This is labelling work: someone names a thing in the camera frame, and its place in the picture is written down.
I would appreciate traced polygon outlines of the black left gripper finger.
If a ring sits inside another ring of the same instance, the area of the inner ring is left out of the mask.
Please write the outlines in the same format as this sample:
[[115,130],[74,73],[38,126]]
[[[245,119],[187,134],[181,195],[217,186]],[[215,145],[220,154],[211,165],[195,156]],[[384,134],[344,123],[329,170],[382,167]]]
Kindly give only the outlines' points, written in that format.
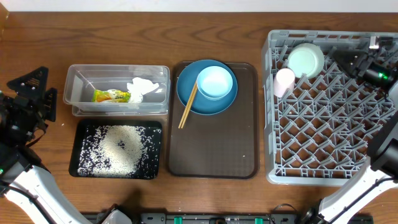
[[31,100],[42,99],[46,91],[48,72],[47,67],[39,67],[27,75],[7,82],[7,87],[19,96]]
[[57,89],[50,88],[44,95],[45,119],[51,122],[56,120]]

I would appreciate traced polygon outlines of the mint green bowl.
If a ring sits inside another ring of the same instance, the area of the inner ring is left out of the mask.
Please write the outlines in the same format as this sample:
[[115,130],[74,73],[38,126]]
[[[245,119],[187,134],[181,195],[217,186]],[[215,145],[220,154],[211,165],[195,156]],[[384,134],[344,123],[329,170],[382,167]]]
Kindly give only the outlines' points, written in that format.
[[287,67],[297,78],[308,79],[320,74],[325,63],[321,48],[315,44],[303,43],[293,48],[287,59]]

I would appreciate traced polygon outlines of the yellow green snack wrapper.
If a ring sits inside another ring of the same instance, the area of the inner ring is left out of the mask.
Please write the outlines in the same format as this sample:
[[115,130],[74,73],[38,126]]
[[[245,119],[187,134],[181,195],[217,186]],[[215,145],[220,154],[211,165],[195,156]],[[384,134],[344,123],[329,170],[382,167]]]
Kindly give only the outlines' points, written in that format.
[[91,101],[94,103],[127,103],[130,97],[131,94],[129,92],[121,90],[95,90]]

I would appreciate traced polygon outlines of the pink cup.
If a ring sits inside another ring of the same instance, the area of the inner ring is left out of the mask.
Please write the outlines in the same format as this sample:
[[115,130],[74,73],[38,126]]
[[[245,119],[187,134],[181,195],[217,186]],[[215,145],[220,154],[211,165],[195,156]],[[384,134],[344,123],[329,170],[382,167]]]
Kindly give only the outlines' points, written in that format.
[[274,95],[282,97],[287,90],[294,90],[295,73],[289,68],[282,68],[276,73],[273,84]]

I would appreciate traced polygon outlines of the white tissue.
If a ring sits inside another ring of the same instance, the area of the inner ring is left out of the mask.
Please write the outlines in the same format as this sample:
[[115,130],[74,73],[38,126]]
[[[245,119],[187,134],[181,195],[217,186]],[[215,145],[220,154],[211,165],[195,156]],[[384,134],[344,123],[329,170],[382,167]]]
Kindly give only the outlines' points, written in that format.
[[130,93],[129,103],[143,102],[144,95],[158,89],[159,84],[143,78],[133,78],[132,83],[127,83],[127,91]]

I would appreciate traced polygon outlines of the light blue bowl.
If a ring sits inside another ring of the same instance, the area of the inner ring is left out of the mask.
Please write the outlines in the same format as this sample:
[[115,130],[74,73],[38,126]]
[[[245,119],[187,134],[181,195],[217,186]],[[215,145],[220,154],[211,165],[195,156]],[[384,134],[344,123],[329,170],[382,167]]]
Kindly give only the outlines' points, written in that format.
[[233,77],[229,71],[220,66],[204,68],[197,76],[199,92],[209,100],[224,98],[233,87]]

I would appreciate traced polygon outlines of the dark blue plate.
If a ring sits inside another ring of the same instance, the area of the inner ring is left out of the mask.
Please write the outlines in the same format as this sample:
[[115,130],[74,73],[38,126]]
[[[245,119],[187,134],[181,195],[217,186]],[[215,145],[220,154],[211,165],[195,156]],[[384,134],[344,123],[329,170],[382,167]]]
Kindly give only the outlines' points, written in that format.
[[238,83],[233,71],[224,63],[216,60],[198,60],[187,65],[180,73],[177,79],[177,95],[179,100],[183,105],[187,104],[190,98],[193,87],[197,86],[197,76],[206,67],[209,66],[220,66],[229,71],[233,77],[233,87],[232,90],[220,100],[209,100],[205,98],[198,90],[195,94],[195,99],[192,103],[190,110],[197,114],[212,115],[218,114],[226,110],[233,101],[238,92]]

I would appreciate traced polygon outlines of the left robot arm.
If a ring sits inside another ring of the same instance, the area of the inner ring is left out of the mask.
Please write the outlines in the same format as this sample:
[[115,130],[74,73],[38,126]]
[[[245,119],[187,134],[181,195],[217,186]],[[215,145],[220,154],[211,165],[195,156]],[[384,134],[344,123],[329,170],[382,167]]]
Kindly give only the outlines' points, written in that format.
[[15,78],[1,95],[1,196],[19,206],[34,223],[88,223],[61,193],[53,175],[32,150],[56,120],[57,90],[47,88],[48,68]]

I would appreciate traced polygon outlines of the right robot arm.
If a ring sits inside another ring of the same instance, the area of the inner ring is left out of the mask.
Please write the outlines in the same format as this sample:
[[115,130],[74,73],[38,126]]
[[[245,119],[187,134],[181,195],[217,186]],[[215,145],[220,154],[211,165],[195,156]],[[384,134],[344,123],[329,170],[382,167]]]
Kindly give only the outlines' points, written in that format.
[[[363,50],[336,50],[333,59],[349,76],[379,87],[397,107],[397,69],[376,62],[378,55]],[[365,205],[397,187],[397,114],[368,144],[360,170],[339,190],[304,214],[300,223],[347,224]]]

